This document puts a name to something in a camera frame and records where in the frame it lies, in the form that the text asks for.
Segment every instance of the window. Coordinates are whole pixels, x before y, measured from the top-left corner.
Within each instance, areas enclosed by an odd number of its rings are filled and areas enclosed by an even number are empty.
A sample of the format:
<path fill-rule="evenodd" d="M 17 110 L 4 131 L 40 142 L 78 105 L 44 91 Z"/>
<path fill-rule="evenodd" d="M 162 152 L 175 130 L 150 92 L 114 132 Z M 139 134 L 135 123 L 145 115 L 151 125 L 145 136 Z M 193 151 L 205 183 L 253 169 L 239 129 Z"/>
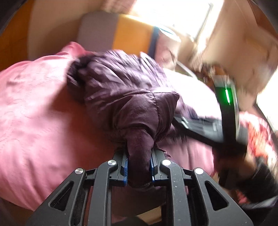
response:
<path fill-rule="evenodd" d="M 196 39 L 211 9 L 205 0 L 137 0 L 132 14 Z"/>
<path fill-rule="evenodd" d="M 278 130 L 278 70 L 270 78 L 265 89 L 257 96 L 257 105 L 274 131 Z"/>

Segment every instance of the pink blanket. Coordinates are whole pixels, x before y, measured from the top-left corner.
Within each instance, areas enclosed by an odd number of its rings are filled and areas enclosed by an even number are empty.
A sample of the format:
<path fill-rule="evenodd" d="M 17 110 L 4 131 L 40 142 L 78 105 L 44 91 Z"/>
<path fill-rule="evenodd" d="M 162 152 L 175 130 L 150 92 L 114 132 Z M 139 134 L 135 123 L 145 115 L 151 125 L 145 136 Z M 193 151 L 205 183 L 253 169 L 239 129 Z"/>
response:
<path fill-rule="evenodd" d="M 66 90 L 68 66 L 85 53 L 72 42 L 56 55 L 0 72 L 0 197 L 35 210 L 75 168 L 96 168 L 113 156 L 115 145 L 88 124 L 85 107 Z M 220 117 L 206 85 L 165 73 L 198 115 Z M 213 172 L 211 148 L 204 144 L 188 139 L 162 148 L 184 168 Z"/>

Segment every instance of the purple jacket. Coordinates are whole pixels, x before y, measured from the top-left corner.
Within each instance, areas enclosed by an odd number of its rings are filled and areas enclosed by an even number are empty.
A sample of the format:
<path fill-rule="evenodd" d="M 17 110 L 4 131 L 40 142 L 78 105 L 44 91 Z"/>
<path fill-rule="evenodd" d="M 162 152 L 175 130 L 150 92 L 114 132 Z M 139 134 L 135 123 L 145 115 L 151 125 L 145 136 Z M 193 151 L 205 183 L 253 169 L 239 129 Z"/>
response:
<path fill-rule="evenodd" d="M 71 64 L 67 85 L 76 100 L 85 102 L 96 126 L 111 140 L 127 144 L 133 187 L 151 180 L 151 148 L 166 135 L 177 135 L 171 126 L 174 113 L 197 117 L 145 53 L 110 50 L 83 56 Z"/>

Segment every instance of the green light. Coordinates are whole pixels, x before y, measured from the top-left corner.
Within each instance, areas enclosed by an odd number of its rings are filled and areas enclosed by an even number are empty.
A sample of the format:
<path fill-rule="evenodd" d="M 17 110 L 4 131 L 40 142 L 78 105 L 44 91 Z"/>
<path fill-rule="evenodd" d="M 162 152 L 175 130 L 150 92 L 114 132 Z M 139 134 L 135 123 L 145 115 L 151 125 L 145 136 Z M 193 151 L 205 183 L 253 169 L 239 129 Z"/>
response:
<path fill-rule="evenodd" d="M 226 92 L 227 101 L 228 101 L 228 103 L 230 103 L 230 98 L 229 98 L 228 90 L 226 89 L 225 92 Z"/>

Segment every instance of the triangular cutout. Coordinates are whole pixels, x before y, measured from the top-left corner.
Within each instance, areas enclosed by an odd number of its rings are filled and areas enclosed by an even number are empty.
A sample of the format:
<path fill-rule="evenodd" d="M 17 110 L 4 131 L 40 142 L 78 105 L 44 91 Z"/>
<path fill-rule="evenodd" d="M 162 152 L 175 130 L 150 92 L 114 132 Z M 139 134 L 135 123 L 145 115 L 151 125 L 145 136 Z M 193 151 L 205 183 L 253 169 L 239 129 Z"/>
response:
<path fill-rule="evenodd" d="M 208 195 L 212 204 L 213 210 L 221 210 L 228 206 L 227 200 L 217 191 L 217 189 L 209 182 L 205 182 Z"/>
<path fill-rule="evenodd" d="M 63 188 L 63 190 L 61 190 L 61 192 L 56 196 L 56 198 L 50 203 L 50 207 L 64 211 L 66 209 L 66 205 L 68 203 L 73 184 L 73 181 L 69 182 Z"/>

